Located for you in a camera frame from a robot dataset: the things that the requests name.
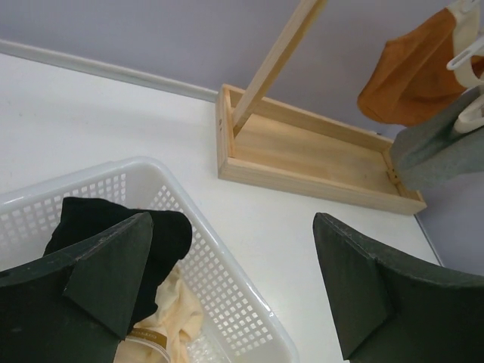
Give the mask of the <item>black underwear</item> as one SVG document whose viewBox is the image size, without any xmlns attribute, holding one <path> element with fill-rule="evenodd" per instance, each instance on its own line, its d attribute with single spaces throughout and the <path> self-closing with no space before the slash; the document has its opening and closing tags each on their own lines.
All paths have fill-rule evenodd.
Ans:
<svg viewBox="0 0 484 363">
<path fill-rule="evenodd" d="M 101 198 L 66 197 L 62 203 L 60 223 L 53 231 L 44 254 L 47 256 L 69 247 L 141 212 L 140 209 L 129 209 Z M 153 221 L 153 234 L 130 328 L 156 312 L 157 288 L 176 263 L 186 257 L 192 241 L 192 226 L 185 214 L 169 210 L 146 212 Z"/>
</svg>

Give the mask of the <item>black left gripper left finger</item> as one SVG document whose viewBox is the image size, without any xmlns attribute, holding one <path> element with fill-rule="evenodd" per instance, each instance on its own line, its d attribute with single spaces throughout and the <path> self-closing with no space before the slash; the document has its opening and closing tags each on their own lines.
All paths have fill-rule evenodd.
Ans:
<svg viewBox="0 0 484 363">
<path fill-rule="evenodd" d="M 128 334 L 152 238 L 134 215 L 1 273 L 3 362 L 112 362 Z"/>
</svg>

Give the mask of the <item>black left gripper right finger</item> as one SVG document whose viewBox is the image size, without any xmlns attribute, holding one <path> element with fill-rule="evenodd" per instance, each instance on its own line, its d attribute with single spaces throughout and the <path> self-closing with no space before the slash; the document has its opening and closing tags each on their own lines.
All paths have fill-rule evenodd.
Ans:
<svg viewBox="0 0 484 363">
<path fill-rule="evenodd" d="M 418 259 L 327 213 L 315 215 L 313 235 L 344 360 L 483 360 L 482 276 Z"/>
</svg>

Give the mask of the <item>beige striped underwear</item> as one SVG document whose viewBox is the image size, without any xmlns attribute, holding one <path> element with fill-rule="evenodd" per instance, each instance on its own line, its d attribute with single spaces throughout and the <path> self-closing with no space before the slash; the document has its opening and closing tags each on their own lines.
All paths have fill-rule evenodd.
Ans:
<svg viewBox="0 0 484 363">
<path fill-rule="evenodd" d="M 189 362 L 187 345 L 198 338 L 203 309 L 178 266 L 157 288 L 157 310 L 138 322 L 117 348 L 115 362 Z"/>
</svg>

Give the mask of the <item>grey underwear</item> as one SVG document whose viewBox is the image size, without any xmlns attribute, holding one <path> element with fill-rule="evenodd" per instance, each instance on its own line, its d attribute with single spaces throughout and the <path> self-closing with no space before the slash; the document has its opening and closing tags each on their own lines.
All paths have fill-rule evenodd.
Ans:
<svg viewBox="0 0 484 363">
<path fill-rule="evenodd" d="M 453 130 L 459 114 L 481 95 L 480 87 L 472 88 L 426 122 L 397 134 L 389 155 L 408 190 L 483 171 L 483 128 L 460 135 Z"/>
</svg>

